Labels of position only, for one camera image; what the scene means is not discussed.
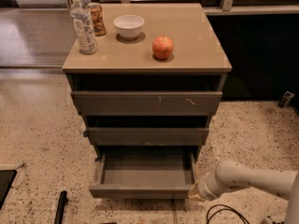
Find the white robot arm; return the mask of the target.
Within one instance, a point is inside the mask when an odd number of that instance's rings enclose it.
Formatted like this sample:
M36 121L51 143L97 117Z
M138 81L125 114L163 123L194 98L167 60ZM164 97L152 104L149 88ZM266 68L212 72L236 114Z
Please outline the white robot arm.
M194 201L213 201L224 193L256 188L288 201L285 224L299 224L299 172L251 169L235 161L221 161L189 189Z

